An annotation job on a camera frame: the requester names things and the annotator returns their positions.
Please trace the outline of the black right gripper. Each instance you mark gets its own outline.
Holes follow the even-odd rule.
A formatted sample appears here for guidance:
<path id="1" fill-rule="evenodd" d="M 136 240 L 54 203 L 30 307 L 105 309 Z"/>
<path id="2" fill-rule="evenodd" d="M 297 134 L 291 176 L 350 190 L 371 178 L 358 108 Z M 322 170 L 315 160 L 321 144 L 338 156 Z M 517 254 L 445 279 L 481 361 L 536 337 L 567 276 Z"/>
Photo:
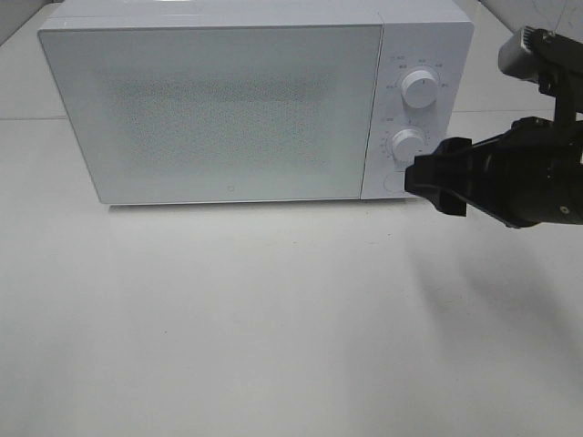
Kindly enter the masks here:
<path id="1" fill-rule="evenodd" d="M 510 224 L 526 228 L 550 222 L 582 222 L 582 45 L 547 29 L 536 29 L 532 48 L 543 59 L 540 94 L 555 101 L 550 120 L 527 117 L 497 137 L 474 142 L 444 139 L 432 155 L 421 155 L 405 171 L 404 189 L 439 212 L 465 217 L 476 201 L 476 182 L 486 173 L 501 194 Z"/>

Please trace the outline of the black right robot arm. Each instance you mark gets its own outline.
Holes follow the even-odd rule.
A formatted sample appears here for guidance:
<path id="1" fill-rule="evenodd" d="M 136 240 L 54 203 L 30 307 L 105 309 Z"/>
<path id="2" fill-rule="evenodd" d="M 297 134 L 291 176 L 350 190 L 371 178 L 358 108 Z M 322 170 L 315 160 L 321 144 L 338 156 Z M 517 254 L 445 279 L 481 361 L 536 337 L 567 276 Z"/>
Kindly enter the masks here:
<path id="1" fill-rule="evenodd" d="M 415 157 L 406 192 L 447 215 L 473 206 L 514 229 L 582 222 L 582 45 L 524 26 L 500 48 L 500 71 L 555 100 L 554 117 L 525 117 L 500 135 L 450 137 Z"/>

